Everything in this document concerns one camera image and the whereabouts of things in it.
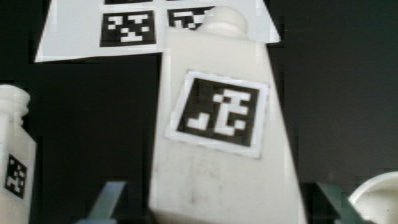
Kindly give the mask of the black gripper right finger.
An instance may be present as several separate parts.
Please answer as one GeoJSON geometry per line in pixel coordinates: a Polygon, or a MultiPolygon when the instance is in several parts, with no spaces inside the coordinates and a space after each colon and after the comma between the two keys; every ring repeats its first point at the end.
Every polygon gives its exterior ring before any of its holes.
{"type": "Polygon", "coordinates": [[[375,224],[363,218],[341,187],[326,183],[317,184],[313,193],[313,224],[375,224]]]}

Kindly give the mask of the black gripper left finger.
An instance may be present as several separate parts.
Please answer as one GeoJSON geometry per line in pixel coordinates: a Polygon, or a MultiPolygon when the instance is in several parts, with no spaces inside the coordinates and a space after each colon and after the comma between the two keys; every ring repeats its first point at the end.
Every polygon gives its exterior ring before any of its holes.
{"type": "Polygon", "coordinates": [[[73,224],[118,224],[112,218],[118,201],[121,198],[127,182],[111,181],[105,183],[98,199],[93,205],[89,216],[80,219],[73,224]]]}

